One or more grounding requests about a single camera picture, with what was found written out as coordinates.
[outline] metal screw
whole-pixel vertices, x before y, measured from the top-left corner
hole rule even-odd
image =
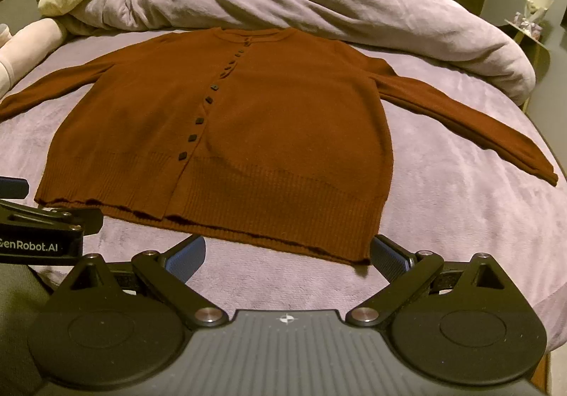
[[[49,212],[61,212],[61,209],[51,209]],[[70,212],[64,211],[64,212],[61,212],[61,215],[63,215],[64,217],[70,217],[73,214],[71,214]]]
[[[206,307],[195,311],[195,317],[201,322],[215,322],[222,318],[222,311],[218,308]]]
[[[370,322],[378,319],[379,313],[374,308],[361,306],[352,310],[350,315],[359,322]]]

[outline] floor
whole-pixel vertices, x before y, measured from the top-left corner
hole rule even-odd
[[[550,373],[549,395],[567,395],[567,344],[551,352]]]

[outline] button placket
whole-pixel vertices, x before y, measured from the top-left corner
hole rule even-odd
[[[244,52],[244,50],[239,50],[235,56],[236,57],[240,57],[242,55],[242,53]],[[226,78],[236,67],[236,60],[232,59],[229,61],[229,63],[227,64],[226,67],[224,67],[224,71],[220,74],[220,78]],[[209,89],[213,90],[213,91],[218,91],[219,90],[219,86],[217,84],[211,84],[209,86]],[[205,97],[205,102],[207,102],[208,106],[210,107],[211,105],[213,105],[214,99],[208,95],[207,97]],[[198,125],[201,129],[201,132],[204,130],[204,126],[203,124],[205,123],[205,118],[203,117],[197,117],[195,119],[195,125]],[[197,140],[199,139],[198,134],[190,134],[189,137],[187,137],[187,141],[189,143],[192,144],[193,150],[195,150],[195,148],[197,147]],[[188,154],[188,152],[181,152],[179,154],[179,161],[183,161],[185,159],[187,159],[188,157],[191,157],[190,154]]]

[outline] wall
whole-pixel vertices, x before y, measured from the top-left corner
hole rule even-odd
[[[523,12],[524,0],[486,0],[481,17],[492,24]],[[567,0],[555,0],[546,20],[542,42],[549,49],[549,69],[539,81],[528,106],[528,116],[548,142],[563,169],[567,168],[567,30],[561,27]]]

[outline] bed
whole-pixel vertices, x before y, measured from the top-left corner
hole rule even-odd
[[[187,28],[161,27],[143,32],[99,29],[92,36],[74,37],[7,95],[56,69]],[[369,56],[383,58],[397,74],[425,81],[520,131],[554,166],[560,176],[556,187],[447,131],[431,118],[383,103],[395,162],[379,233],[410,251],[429,249],[446,260],[466,261],[478,252],[492,254],[545,325],[547,351],[565,343],[567,183],[536,128],[510,94],[497,89],[487,77],[412,52],[361,43],[353,46]],[[28,197],[15,202],[36,206],[33,196],[50,141],[89,89],[84,86],[0,124],[4,147],[0,175],[23,177],[30,184]],[[185,237],[180,232],[105,217],[101,231],[85,238],[84,252],[100,253],[109,262],[124,261],[146,249],[165,251]],[[32,268],[54,288],[69,272],[68,267]],[[188,282],[230,315],[235,309],[338,309],[343,317],[386,284],[372,267],[353,267],[211,238],[207,239],[205,263]]]

